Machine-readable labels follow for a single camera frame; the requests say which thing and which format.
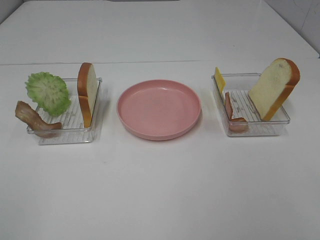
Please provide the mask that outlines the yellow cheese slice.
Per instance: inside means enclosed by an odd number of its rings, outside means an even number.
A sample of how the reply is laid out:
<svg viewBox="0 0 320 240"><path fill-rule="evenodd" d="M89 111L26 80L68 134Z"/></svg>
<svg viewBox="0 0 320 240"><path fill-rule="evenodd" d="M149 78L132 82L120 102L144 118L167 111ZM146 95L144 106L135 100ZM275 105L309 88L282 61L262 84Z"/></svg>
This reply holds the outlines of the yellow cheese slice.
<svg viewBox="0 0 320 240"><path fill-rule="evenodd" d="M215 68L213 76L214 76L217 88L219 90L219 93L222 96L224 87L226 86L226 81L225 81L225 79L224 79L223 75L221 74L220 69L218 67Z"/></svg>

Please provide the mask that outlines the bacon strip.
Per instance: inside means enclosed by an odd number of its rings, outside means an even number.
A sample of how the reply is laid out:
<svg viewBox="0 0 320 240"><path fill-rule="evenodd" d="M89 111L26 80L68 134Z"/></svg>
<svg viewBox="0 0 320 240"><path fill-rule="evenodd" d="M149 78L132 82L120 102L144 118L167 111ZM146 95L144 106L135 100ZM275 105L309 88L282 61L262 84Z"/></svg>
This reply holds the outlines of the bacon strip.
<svg viewBox="0 0 320 240"><path fill-rule="evenodd" d="M57 134L53 133L53 130L62 129L62 123L46 123L40 117L40 115L31 108L31 106L19 100L15 108L15 116L22 122L26 123L33 131L36 131L36 135L42 138L52 138Z"/></svg>
<svg viewBox="0 0 320 240"><path fill-rule="evenodd" d="M248 122L243 117L233 118L233 107L230 93L225 93L225 110L228 118L228 129L234 133L244 133L249 130Z"/></svg>

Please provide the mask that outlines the bread slice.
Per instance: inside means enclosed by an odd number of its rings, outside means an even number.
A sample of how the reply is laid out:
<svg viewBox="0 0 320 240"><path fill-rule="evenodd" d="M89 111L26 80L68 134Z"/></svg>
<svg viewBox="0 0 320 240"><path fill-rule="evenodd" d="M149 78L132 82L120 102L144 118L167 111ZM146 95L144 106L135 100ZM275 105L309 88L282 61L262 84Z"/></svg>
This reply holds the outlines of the bread slice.
<svg viewBox="0 0 320 240"><path fill-rule="evenodd" d="M275 59L260 75L249 90L262 121L270 121L300 80L297 65L289 59Z"/></svg>
<svg viewBox="0 0 320 240"><path fill-rule="evenodd" d="M91 126L97 92L98 83L94 65L84 62L78 72L77 93L85 128Z"/></svg>

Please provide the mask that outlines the green lettuce leaf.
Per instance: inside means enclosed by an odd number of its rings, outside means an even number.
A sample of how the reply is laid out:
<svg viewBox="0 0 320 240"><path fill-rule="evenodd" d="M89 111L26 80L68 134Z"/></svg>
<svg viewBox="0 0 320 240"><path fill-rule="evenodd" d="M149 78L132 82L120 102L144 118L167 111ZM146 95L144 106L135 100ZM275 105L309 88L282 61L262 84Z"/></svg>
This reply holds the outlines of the green lettuce leaf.
<svg viewBox="0 0 320 240"><path fill-rule="evenodd" d="M49 115L57 117L71 105L65 81L49 72L32 73L25 82L27 96Z"/></svg>

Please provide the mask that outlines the pink round plate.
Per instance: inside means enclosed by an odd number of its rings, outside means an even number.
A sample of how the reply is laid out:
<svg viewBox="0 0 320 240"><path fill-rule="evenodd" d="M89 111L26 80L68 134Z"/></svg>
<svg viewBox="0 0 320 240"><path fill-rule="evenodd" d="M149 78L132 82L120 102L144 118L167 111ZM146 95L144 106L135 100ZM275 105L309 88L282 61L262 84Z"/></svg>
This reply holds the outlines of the pink round plate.
<svg viewBox="0 0 320 240"><path fill-rule="evenodd" d="M154 79L126 89L117 101L117 114L131 134L164 141L191 130L201 114L198 95L180 82Z"/></svg>

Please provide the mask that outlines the right clear plastic tray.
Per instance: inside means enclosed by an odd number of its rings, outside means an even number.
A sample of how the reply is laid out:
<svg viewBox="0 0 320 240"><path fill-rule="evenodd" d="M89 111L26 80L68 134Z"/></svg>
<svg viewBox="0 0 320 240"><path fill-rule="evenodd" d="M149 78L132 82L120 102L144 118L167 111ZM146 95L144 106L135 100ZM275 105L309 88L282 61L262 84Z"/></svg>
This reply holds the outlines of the right clear plastic tray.
<svg viewBox="0 0 320 240"><path fill-rule="evenodd" d="M224 73L226 82L220 92L216 77L213 80L213 96L225 130L229 137L279 136L290 123L290 117L280 107L270 121L263 121L251 101L248 91L255 85L260 73ZM229 119L225 106L225 93L229 93L232 119L243 118L244 121L233 122Z"/></svg>

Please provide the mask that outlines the clear plastic tray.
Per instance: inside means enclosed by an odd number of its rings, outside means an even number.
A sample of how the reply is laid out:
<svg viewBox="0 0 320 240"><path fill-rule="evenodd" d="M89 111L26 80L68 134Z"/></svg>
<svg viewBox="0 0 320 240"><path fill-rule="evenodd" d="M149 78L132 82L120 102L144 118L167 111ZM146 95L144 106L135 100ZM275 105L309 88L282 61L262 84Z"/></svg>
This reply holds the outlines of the clear plastic tray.
<svg viewBox="0 0 320 240"><path fill-rule="evenodd" d="M290 117L280 107L270 121L263 121L251 101L248 91L255 85L260 73L224 73L226 82L220 92L216 77L213 80L213 96L225 130L229 137L279 136L290 123ZM232 119L243 118L244 121L233 122L229 119L225 106L225 93L229 93Z"/></svg>
<svg viewBox="0 0 320 240"><path fill-rule="evenodd" d="M71 100L71 104L66 112L60 116L53 117L40 107L35 109L46 123L62 123L62 129L36 131L32 130L30 127L26 128L27 133L32 135L39 145L90 143L100 132L99 117L102 111L102 78L96 78L98 91L91 126L89 128L84 127L83 114L78 98L77 79L65 78L64 81L68 89L69 99Z"/></svg>

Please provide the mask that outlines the left clear plastic tray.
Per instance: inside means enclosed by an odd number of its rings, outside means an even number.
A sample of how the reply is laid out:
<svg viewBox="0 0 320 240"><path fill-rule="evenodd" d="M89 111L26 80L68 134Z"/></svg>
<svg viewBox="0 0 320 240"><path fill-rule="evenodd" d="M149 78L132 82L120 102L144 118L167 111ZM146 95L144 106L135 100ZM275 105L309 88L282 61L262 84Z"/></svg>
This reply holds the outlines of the left clear plastic tray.
<svg viewBox="0 0 320 240"><path fill-rule="evenodd" d="M78 98L77 79L65 78L64 81L68 89L69 99L71 100L71 104L66 112L60 116L53 117L40 107L35 109L46 123L62 123L62 129L36 131L32 130L30 127L26 128L27 133L32 135L39 145L90 143L100 132L99 117L102 111L102 78L96 78L98 91L91 126L89 128L84 127L83 114Z"/></svg>

